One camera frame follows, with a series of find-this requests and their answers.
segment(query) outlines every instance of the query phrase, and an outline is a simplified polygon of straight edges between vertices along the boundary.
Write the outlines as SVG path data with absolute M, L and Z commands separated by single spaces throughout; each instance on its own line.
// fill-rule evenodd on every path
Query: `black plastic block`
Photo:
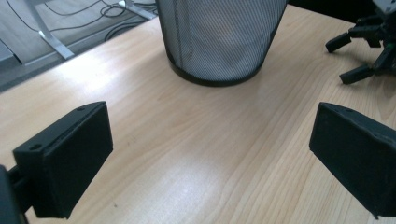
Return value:
M 320 103 L 310 148 L 375 217 L 396 215 L 396 132 L 349 108 Z
M 32 180 L 38 217 L 70 217 L 113 149 L 105 102 L 79 107 L 13 153 L 21 175 Z

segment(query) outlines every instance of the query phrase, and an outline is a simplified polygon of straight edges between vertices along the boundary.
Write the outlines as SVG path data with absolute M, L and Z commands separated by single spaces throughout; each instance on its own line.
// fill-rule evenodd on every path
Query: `wood grain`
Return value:
M 260 73 L 208 88 L 178 77 L 158 20 L 0 95 L 0 163 L 69 110 L 107 101 L 114 152 L 68 221 L 32 223 L 396 223 L 366 211 L 310 152 L 318 103 L 396 128 L 394 77 L 344 86 L 372 63 L 364 41 L 329 54 L 352 24 L 287 7 Z

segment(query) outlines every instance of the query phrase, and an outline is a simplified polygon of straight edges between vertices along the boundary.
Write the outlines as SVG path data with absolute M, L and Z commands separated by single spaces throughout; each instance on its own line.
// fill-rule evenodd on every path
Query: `floor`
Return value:
M 146 21 L 133 12 L 114 7 L 119 0 L 38 1 L 43 4 L 36 9 L 51 33 L 76 55 Z M 135 2 L 156 13 L 154 0 Z M 0 1 L 0 8 L 0 45 L 15 56 L 15 60 L 0 61 L 0 92 L 65 62 L 41 38 L 24 1 Z

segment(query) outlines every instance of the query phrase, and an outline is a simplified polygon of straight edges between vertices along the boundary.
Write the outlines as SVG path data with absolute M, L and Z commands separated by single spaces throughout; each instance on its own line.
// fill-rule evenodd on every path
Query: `wooden desk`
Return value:
M 31 223 L 374 223 L 308 147 L 321 101 L 396 128 L 395 77 L 338 78 L 380 50 L 324 47 L 351 25 L 288 7 L 260 73 L 208 88 L 174 74 L 158 20 L 147 22 L 2 93 L 0 163 L 11 168 L 13 148 L 105 100 L 114 152 L 68 222 L 29 211 Z

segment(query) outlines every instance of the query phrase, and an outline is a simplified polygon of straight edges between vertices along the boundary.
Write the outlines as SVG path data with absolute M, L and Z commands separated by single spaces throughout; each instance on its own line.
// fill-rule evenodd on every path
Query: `mesh wastebasket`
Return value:
M 206 86 L 256 75 L 288 0 L 156 0 L 173 69 Z

